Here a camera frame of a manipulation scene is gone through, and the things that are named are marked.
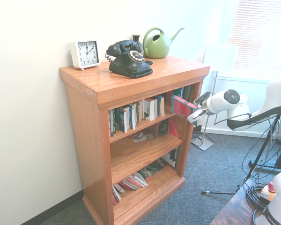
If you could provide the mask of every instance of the bookshelf top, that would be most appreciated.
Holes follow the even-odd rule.
[[[149,60],[153,61],[153,73],[138,79],[111,72],[109,62],[85,70],[63,67],[59,72],[68,86],[98,104],[100,108],[111,109],[199,82],[208,74],[210,67],[172,56]]]

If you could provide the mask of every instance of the wooden bookshelf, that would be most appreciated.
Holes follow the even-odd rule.
[[[111,178],[115,185],[179,146],[183,141],[166,134],[135,143],[126,137],[111,144]]]
[[[72,127],[83,186],[83,203],[98,225],[132,225],[170,196],[184,182],[184,170],[193,124],[171,113],[166,103],[164,117],[143,120],[136,129],[113,137],[108,132],[108,111],[187,85],[189,101],[198,97],[209,66],[171,56],[153,59],[151,75],[130,79],[109,71],[109,63],[85,70],[60,68],[66,84]],[[149,129],[170,118],[178,137],[166,134],[134,143],[129,135]],[[175,169],[166,166],[148,180],[148,187],[127,191],[113,206],[112,185],[179,146]]]
[[[157,117],[153,121],[148,121],[146,119],[142,119],[140,123],[138,123],[138,122],[136,123],[136,126],[135,126],[136,129],[134,129],[134,130],[128,129],[126,133],[123,133],[122,131],[117,130],[117,132],[113,135],[113,137],[109,138],[109,142],[113,143],[117,140],[120,140],[124,137],[134,134],[135,132],[143,130],[147,127],[150,127],[160,121],[163,121],[163,120],[173,116],[174,114],[172,113],[172,106],[171,106],[170,102],[164,102],[164,112],[165,112],[165,116]]]

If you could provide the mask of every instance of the window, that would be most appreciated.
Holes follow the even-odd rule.
[[[281,71],[281,0],[239,0],[228,44],[239,46],[234,69]]]

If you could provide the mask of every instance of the wooden desk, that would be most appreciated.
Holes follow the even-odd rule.
[[[252,186],[254,182],[250,179],[246,182],[248,186]],[[246,200],[247,186],[244,184],[227,205],[221,210],[210,225],[253,225],[253,212],[256,206],[248,203]]]

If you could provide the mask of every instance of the black rotary telephone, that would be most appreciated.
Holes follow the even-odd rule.
[[[150,65],[141,54],[141,44],[135,41],[119,41],[108,47],[105,57],[110,62],[109,70],[130,78],[140,78],[153,73]]]

